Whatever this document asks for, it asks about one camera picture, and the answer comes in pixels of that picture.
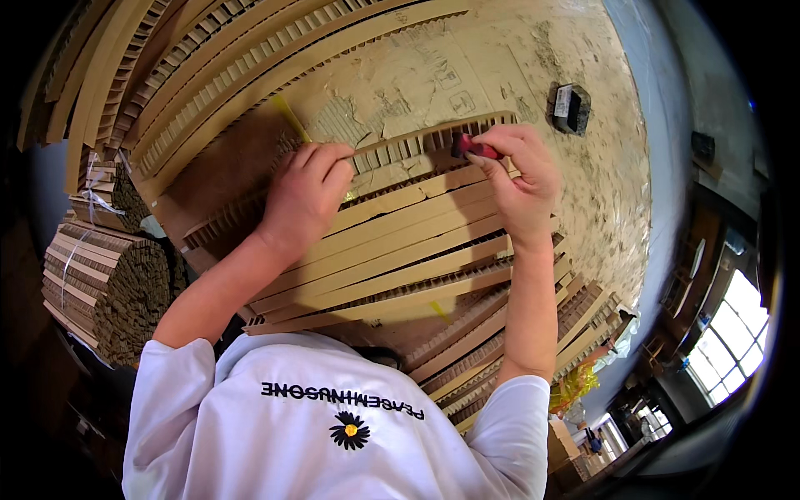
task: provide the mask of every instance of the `concrete floor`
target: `concrete floor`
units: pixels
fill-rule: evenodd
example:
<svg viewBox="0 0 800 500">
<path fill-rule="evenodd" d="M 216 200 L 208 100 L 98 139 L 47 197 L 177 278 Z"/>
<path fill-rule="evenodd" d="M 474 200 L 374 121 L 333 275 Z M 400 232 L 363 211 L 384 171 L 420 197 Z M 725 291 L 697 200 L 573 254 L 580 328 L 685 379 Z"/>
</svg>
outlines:
<svg viewBox="0 0 800 500">
<path fill-rule="evenodd" d="M 634 336 L 628 357 L 618 358 L 601 370 L 600 387 L 582 398 L 586 422 L 591 426 L 598 423 L 634 368 L 636 349 L 658 316 L 658 300 L 672 268 L 691 183 L 691 115 L 681 59 L 670 33 L 651 0 L 604 0 L 604 3 L 627 53 L 642 104 L 650 148 L 653 206 L 650 259 L 639 299 L 639 333 Z"/>
<path fill-rule="evenodd" d="M 639 300 L 641 324 L 628 358 L 601 371 L 600 387 L 582 400 L 593 425 L 624 383 L 636 362 L 636 349 L 658 314 L 662 284 L 670 272 L 674 244 L 686 211 L 690 184 L 691 116 L 680 57 L 652 0 L 604 0 L 627 52 L 639 92 L 650 148 L 652 222 L 650 260 Z M 31 231 L 41 255 L 69 207 L 62 192 L 66 142 L 29 152 Z"/>
</svg>

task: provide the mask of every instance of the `yellow plastic bag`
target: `yellow plastic bag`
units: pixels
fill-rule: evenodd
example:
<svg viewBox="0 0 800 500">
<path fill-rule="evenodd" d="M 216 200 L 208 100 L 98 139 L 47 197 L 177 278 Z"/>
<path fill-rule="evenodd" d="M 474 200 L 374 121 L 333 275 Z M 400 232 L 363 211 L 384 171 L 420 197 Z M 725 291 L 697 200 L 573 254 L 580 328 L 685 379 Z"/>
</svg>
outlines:
<svg viewBox="0 0 800 500">
<path fill-rule="evenodd" d="M 566 412 L 576 399 L 600 387 L 598 376 L 592 368 L 594 363 L 576 366 L 558 384 L 550 388 L 550 412 L 557 414 Z"/>
</svg>

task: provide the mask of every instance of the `worn table surface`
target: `worn table surface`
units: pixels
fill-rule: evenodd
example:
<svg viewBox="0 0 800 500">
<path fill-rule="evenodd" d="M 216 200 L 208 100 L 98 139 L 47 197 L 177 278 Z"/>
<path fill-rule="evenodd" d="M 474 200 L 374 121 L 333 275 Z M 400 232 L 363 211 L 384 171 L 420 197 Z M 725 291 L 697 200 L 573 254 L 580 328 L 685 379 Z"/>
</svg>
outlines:
<svg viewBox="0 0 800 500">
<path fill-rule="evenodd" d="M 591 96 L 583 138 L 549 124 L 554 89 L 569 82 Z M 315 141 L 353 146 L 495 110 L 514 111 L 521 122 L 533 124 L 562 171 L 555 212 L 570 239 L 574 271 L 596 278 L 616 291 L 623 305 L 636 307 L 650 235 L 646 131 L 625 53 L 599 0 L 476 0 L 468 14 L 359 47 L 296 81 L 282 96 Z M 178 247 L 189 227 L 235 198 L 236 190 L 257 177 L 259 165 L 270 162 L 276 137 L 289 130 L 271 107 L 251 110 L 159 197 L 153 212 Z M 217 185 L 201 190 L 222 193 L 214 202 L 192 194 L 211 174 Z M 398 169 L 398 182 L 404 174 Z M 203 272 L 227 250 L 193 250 L 187 259 Z M 470 294 L 441 310 L 457 314 L 474 300 Z M 399 323 L 376 318 L 372 326 L 362 326 L 380 322 L 385 330 L 406 324 L 411 314 L 441 329 L 446 319 L 423 309 L 399 311 L 393 315 Z"/>
</svg>

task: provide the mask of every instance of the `hand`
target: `hand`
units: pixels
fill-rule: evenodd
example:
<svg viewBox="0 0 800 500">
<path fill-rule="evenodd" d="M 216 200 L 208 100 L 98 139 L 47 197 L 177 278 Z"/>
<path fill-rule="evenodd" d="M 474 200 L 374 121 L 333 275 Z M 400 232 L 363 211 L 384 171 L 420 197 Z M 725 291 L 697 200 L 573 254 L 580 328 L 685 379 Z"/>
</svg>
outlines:
<svg viewBox="0 0 800 500">
<path fill-rule="evenodd" d="M 353 180 L 347 144 L 303 144 L 283 157 L 254 235 L 288 266 L 330 229 Z"/>
<path fill-rule="evenodd" d="M 519 170 L 519 177 L 512 179 L 497 160 L 467 154 L 494 188 L 514 252 L 536 251 L 541 241 L 550 241 L 550 212 L 561 189 L 561 173 L 547 147 L 530 125 L 495 125 L 472 140 L 510 157 Z"/>
</svg>

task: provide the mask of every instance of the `red-handled tool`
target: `red-handled tool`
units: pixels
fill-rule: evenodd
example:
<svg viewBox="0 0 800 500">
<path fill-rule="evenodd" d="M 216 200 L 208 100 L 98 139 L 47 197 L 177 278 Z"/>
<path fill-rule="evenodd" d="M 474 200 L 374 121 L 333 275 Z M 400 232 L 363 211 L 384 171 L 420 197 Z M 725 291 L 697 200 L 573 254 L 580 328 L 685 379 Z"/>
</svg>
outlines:
<svg viewBox="0 0 800 500">
<path fill-rule="evenodd" d="M 462 132 L 453 132 L 453 147 L 450 148 L 450 156 L 453 158 L 466 158 L 465 153 L 472 153 L 484 158 L 502 160 L 505 155 L 501 154 L 492 146 L 472 142 L 472 136 Z"/>
</svg>

